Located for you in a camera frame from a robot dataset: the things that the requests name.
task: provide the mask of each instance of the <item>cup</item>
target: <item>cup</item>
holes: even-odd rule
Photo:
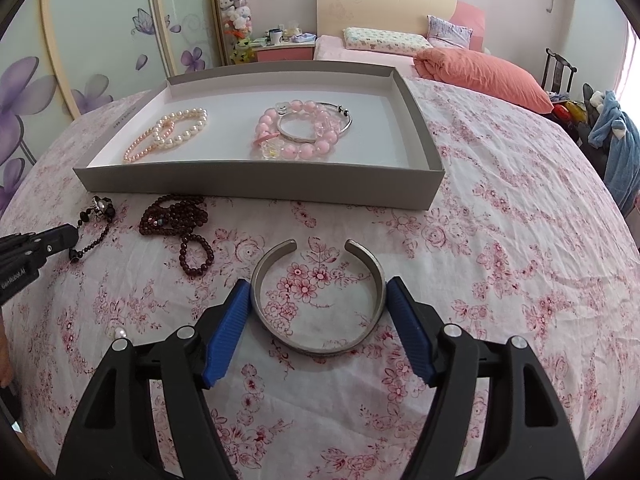
[[[270,30],[269,31],[269,41],[271,41],[272,45],[277,45],[282,43],[282,31],[281,30]]]

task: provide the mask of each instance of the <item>bed sheet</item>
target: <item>bed sheet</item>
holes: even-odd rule
[[[361,330],[373,284],[342,248],[353,238],[443,319],[488,340],[526,337],[571,421],[587,473],[594,470],[640,403],[640,258],[625,222],[558,126],[465,89],[408,85],[446,168],[429,211],[210,197],[209,222],[198,232],[215,262],[189,279],[177,239],[137,232],[156,196],[114,194],[117,216],[104,242],[77,265],[66,254],[50,258],[40,278],[4,306],[22,427],[47,465],[56,465],[115,326],[134,344],[165,338],[221,303],[265,251],[293,237],[298,250],[263,288],[278,330],[321,346]],[[72,165],[136,98],[74,122],[26,177],[0,234],[75,222],[91,193]],[[79,246],[101,229],[85,225]],[[189,258],[200,261],[191,250]],[[358,307],[346,307],[352,304]],[[162,457],[176,472],[158,384],[152,394]],[[480,382],[461,470],[478,454],[487,396]],[[287,349],[252,315],[227,376],[206,398],[239,478],[386,480],[400,478],[433,392],[412,374],[388,314],[350,354],[327,359]]]
[[[400,75],[405,78],[419,77],[415,71],[414,58],[398,56],[398,54],[384,54],[367,50],[348,50],[344,41],[337,36],[320,36],[316,41],[314,59],[325,61],[353,61],[373,65],[395,66]]]

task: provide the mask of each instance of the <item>screw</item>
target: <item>screw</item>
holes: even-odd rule
[[[122,352],[128,345],[129,342],[126,339],[116,339],[116,341],[111,343],[111,348],[116,352]]]
[[[520,337],[519,335],[515,335],[511,338],[511,344],[514,345],[516,348],[519,349],[523,349],[526,348],[527,346],[529,346],[527,344],[527,340],[524,339],[523,337]]]
[[[178,329],[177,336],[179,339],[191,339],[196,331],[193,326],[183,326]]]
[[[449,337],[460,337],[462,335],[462,329],[458,325],[448,324],[444,326],[444,333]]]

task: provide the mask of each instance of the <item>blue gripper pad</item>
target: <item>blue gripper pad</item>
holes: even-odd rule
[[[202,379],[208,388],[225,376],[251,311],[249,298],[251,285],[245,280],[241,281],[238,292],[232,298],[217,330],[207,344],[207,358]]]
[[[411,306],[413,298],[404,293],[404,284],[399,278],[393,278],[386,284],[386,308],[391,314],[404,352],[409,358],[414,374],[429,384],[435,375],[431,363],[432,347]]]

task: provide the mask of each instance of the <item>orange pillow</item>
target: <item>orange pillow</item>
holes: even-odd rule
[[[538,114],[554,108],[529,72],[499,57],[464,48],[428,48],[417,54],[414,65],[425,79],[491,95]]]

